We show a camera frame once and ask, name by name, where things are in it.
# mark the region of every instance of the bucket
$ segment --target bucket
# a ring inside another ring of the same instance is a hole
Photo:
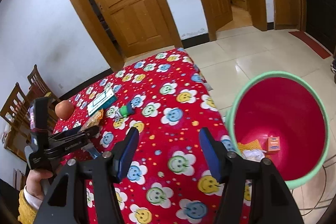
[[[252,79],[236,97],[226,116],[236,151],[237,143],[258,140],[268,149],[268,137],[280,137],[280,150],[271,160],[289,189],[309,181],[327,156],[328,116],[308,83],[283,71],[270,71]]]

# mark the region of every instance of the white cuff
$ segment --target white cuff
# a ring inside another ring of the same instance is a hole
[[[25,195],[25,199],[28,202],[28,204],[31,207],[33,207],[33,209],[35,209],[37,211],[42,204],[42,200],[40,200],[39,198],[36,198],[33,195],[31,195],[30,193],[28,193],[26,187],[27,187],[27,185],[23,189],[23,194]]]

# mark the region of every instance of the green bucket rim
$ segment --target green bucket rim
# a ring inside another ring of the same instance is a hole
[[[238,149],[237,140],[236,140],[236,136],[235,136],[235,130],[234,130],[234,119],[235,119],[235,116],[236,116],[236,112],[237,112],[239,103],[240,103],[242,97],[246,94],[246,92],[252,86],[254,86],[256,83],[258,83],[258,82],[260,82],[260,81],[262,81],[266,78],[273,78],[273,77],[288,78],[288,79],[294,80],[295,82],[297,82],[300,85],[302,85],[303,87],[305,87],[308,90],[308,92],[310,92],[310,94],[313,95],[313,97],[315,98],[315,100],[319,104],[320,109],[321,109],[321,113],[322,113],[322,116],[323,116],[323,120],[324,120],[324,123],[325,123],[325,132],[326,132],[326,134],[325,134],[325,144],[324,144],[323,152],[322,152],[322,155],[321,155],[319,161],[316,163],[316,165],[313,167],[313,169],[310,170],[303,177],[300,177],[300,178],[295,179],[295,180],[285,181],[289,189],[294,189],[294,188],[297,188],[297,187],[300,187],[300,186],[304,185],[306,182],[308,182],[310,179],[312,179],[313,176],[315,176],[317,174],[317,172],[320,170],[323,162],[325,161],[325,159],[327,157],[327,153],[328,153],[328,149],[329,149],[329,120],[328,120],[327,112],[325,110],[325,107],[324,107],[320,97],[317,95],[316,91],[306,81],[304,81],[303,79],[301,79],[300,77],[298,77],[296,75],[293,75],[293,74],[285,72],[285,71],[268,71],[268,72],[262,73],[262,74],[260,74],[256,77],[254,77],[242,88],[242,90],[236,96],[236,98],[234,100],[234,103],[232,105],[232,108],[227,113],[225,126],[226,126],[227,130],[229,131],[229,136],[231,138],[233,146],[235,147],[238,154],[242,155],[240,150]]]

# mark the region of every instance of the hand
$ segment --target hand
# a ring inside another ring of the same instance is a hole
[[[41,180],[42,179],[48,179],[53,176],[53,173],[44,170],[44,169],[35,169],[35,170],[30,170],[27,181],[26,181],[26,190],[29,194],[32,196],[43,200],[44,198],[44,193],[41,187]]]

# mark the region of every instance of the red doormat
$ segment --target red doormat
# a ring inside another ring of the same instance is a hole
[[[294,31],[289,32],[293,36],[301,39],[303,42],[305,42],[311,49],[316,52],[321,58],[326,59],[327,57],[331,56],[330,53],[328,53],[320,44],[318,44],[314,39],[309,37],[305,34],[305,32],[302,31]]]

